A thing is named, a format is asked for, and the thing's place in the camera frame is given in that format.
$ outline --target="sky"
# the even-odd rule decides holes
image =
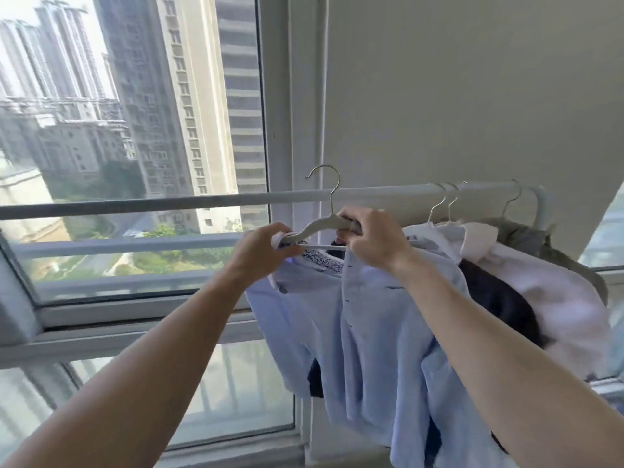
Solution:
[[[35,7],[38,7],[41,0],[0,0],[0,19],[20,19],[26,21],[29,24],[37,26],[39,21],[35,14]],[[93,49],[94,57],[96,58],[97,69],[100,73],[100,78],[104,84],[106,93],[112,95],[112,88],[108,81],[108,76],[104,68],[104,61],[102,54],[105,54],[106,45],[102,36],[102,29],[100,23],[98,23],[98,15],[96,9],[93,6],[93,0],[61,0],[70,4],[70,6],[76,8],[86,8],[88,14],[83,18],[85,23],[85,29],[91,41],[91,49]]]

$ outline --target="clothing rack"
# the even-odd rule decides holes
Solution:
[[[542,187],[527,186],[511,180],[504,182],[457,183],[456,186],[459,190],[449,189],[449,195],[464,191],[483,191],[491,189],[518,190],[519,187],[523,190],[530,190],[537,200],[537,212],[535,213],[533,227],[546,229],[549,224],[551,214],[550,196]],[[440,194],[440,192],[440,186],[433,183],[393,185],[384,187],[340,188],[336,190],[334,198],[348,200],[372,197],[435,195]],[[238,195],[9,205],[0,207],[0,220],[27,220],[29,218],[51,218],[57,216],[107,215],[110,213],[161,212],[163,210],[189,210],[192,208],[319,202],[328,200],[329,197],[330,190],[321,189]]]

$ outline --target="left forearm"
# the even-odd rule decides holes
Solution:
[[[236,276],[215,277],[91,378],[7,466],[153,466],[244,288]]]

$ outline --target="right forearm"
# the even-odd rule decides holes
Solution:
[[[603,466],[622,464],[624,423],[583,382],[465,298],[417,251],[396,259],[391,272],[520,466],[580,467],[595,464],[597,456]]]

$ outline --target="hand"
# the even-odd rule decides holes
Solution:
[[[385,210],[345,206],[338,214],[362,225],[361,236],[344,230],[339,230],[337,236],[366,264],[394,274],[398,259],[418,256],[403,235],[401,225]]]
[[[234,247],[230,261],[223,267],[222,275],[232,276],[247,287],[274,272],[286,258],[301,256],[303,248],[292,244],[276,250],[271,238],[279,233],[292,231],[283,223],[276,222],[248,231]]]

